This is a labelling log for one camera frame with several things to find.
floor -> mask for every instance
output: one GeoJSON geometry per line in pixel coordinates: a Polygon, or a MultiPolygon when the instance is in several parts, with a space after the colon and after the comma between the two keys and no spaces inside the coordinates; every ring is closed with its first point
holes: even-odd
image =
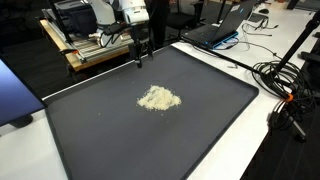
{"type": "MultiPolygon", "coordinates": [[[[41,36],[36,26],[31,29],[31,32],[1,37],[7,38],[3,49],[5,59],[40,97],[73,85],[74,81],[68,76],[55,47],[41,36]]],[[[177,31],[168,28],[168,34],[177,34],[177,31]]],[[[319,112],[320,108],[317,107],[315,113],[306,116],[301,123],[308,134],[306,143],[296,142],[291,131],[271,132],[242,179],[320,179],[319,112]]]]}

white powder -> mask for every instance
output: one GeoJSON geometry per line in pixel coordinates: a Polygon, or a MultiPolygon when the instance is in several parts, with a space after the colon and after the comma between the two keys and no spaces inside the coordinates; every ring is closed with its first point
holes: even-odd
{"type": "Polygon", "coordinates": [[[168,89],[159,86],[151,86],[145,93],[145,96],[138,99],[137,102],[141,107],[148,110],[167,110],[172,106],[181,104],[181,99],[173,95],[168,89]]]}

black mat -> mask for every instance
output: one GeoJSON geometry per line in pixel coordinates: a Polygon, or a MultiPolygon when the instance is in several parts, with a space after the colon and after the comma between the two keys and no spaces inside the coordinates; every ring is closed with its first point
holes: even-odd
{"type": "Polygon", "coordinates": [[[186,178],[258,94],[174,47],[154,56],[142,69],[130,63],[46,101],[70,179],[186,178]],[[137,106],[151,85],[172,90],[182,104],[137,106]]]}

desk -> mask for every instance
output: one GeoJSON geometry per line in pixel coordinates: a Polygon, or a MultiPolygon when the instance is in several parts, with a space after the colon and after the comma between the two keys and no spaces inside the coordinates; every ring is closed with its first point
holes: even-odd
{"type": "MultiPolygon", "coordinates": [[[[279,28],[264,31],[273,34],[272,37],[249,36],[249,41],[269,47],[279,56],[283,56],[312,16],[309,15],[309,12],[301,10],[270,9],[270,11],[269,25],[279,24],[279,28]]],[[[315,42],[316,38],[309,37],[298,52],[310,51],[315,42]]],[[[176,43],[174,46],[232,76],[257,86],[250,72],[243,68],[228,68],[232,65],[231,63],[201,53],[187,43],[176,43]]],[[[273,60],[272,54],[264,49],[252,46],[249,51],[246,51],[245,44],[239,44],[221,53],[251,66],[260,61],[273,60]]],[[[291,62],[298,67],[304,63],[296,55],[291,62]]],[[[277,98],[260,89],[258,97],[230,126],[189,179],[239,179],[265,138],[268,132],[268,113],[278,101],[277,98]]],[[[0,179],[67,179],[44,111],[35,113],[34,118],[35,121],[27,127],[14,130],[0,138],[0,179]]]]}
{"type": "MultiPolygon", "coordinates": [[[[61,39],[61,37],[58,35],[58,33],[49,25],[49,22],[47,20],[40,20],[40,25],[41,25],[42,29],[48,34],[48,36],[52,39],[52,41],[56,44],[59,51],[69,49],[67,44],[61,39]]],[[[95,59],[94,61],[88,61],[85,63],[81,63],[79,58],[72,53],[66,54],[65,59],[67,60],[67,64],[69,64],[75,72],[78,72],[78,71],[84,70],[86,68],[89,68],[91,66],[94,66],[96,64],[99,64],[104,61],[115,58],[117,56],[126,54],[128,52],[129,52],[129,50],[127,47],[120,48],[120,49],[115,50],[106,56],[102,56],[100,58],[95,59]]]]}

monitor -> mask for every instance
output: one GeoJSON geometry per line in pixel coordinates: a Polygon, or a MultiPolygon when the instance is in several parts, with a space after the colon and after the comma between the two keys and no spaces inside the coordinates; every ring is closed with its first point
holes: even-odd
{"type": "Polygon", "coordinates": [[[0,59],[0,126],[18,121],[24,121],[26,125],[26,119],[30,120],[26,117],[45,107],[31,88],[0,59]]]}

